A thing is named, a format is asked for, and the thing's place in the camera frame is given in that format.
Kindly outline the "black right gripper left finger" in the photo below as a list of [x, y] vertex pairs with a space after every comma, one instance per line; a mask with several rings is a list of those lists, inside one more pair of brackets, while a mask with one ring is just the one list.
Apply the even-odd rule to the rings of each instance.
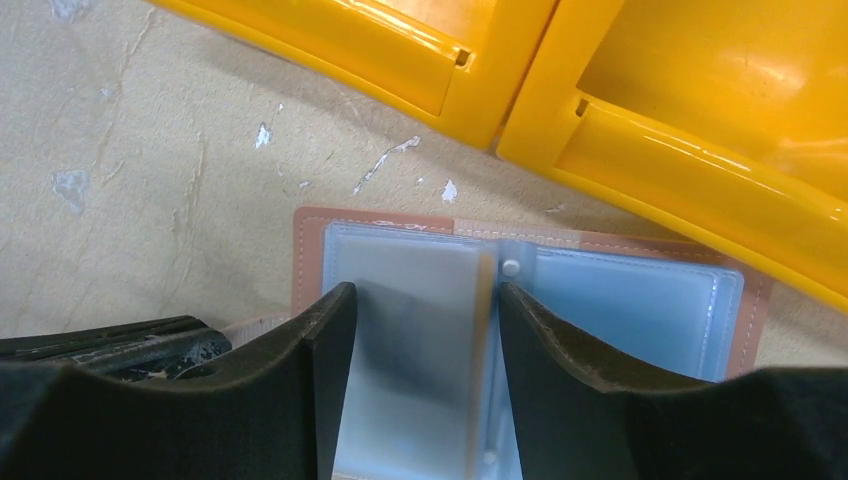
[[298, 316], [175, 379], [1, 367], [5, 479], [328, 479], [357, 325], [342, 282]]

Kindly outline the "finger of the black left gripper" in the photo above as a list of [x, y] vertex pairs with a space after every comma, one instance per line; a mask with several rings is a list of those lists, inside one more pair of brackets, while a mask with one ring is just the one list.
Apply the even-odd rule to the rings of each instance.
[[77, 366], [121, 381], [174, 379], [232, 349], [220, 331], [177, 316], [66, 333], [6, 338], [3, 362]]

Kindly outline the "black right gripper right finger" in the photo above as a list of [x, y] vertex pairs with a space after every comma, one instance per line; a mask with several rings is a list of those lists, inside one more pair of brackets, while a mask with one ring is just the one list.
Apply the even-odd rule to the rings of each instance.
[[526, 479], [843, 479], [847, 372], [711, 383], [633, 357], [513, 283], [499, 323]]

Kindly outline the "pink leather card holder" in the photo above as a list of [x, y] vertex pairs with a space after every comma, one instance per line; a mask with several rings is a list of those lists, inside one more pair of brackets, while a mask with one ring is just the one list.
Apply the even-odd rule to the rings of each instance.
[[337, 479], [534, 479], [516, 437], [498, 287], [660, 368], [718, 382], [754, 367], [773, 281], [705, 246], [438, 216], [303, 206], [295, 313], [341, 282], [357, 333]]

